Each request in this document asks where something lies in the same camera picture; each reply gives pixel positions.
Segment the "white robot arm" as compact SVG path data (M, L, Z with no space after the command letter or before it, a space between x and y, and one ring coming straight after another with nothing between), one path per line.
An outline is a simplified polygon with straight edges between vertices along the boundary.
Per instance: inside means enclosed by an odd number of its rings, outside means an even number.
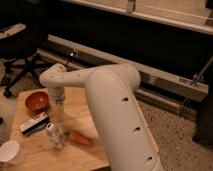
M69 72L55 64L40 83L55 102L66 87L83 87L88 108L112 171L164 171L153 136L135 98L141 77L130 64Z

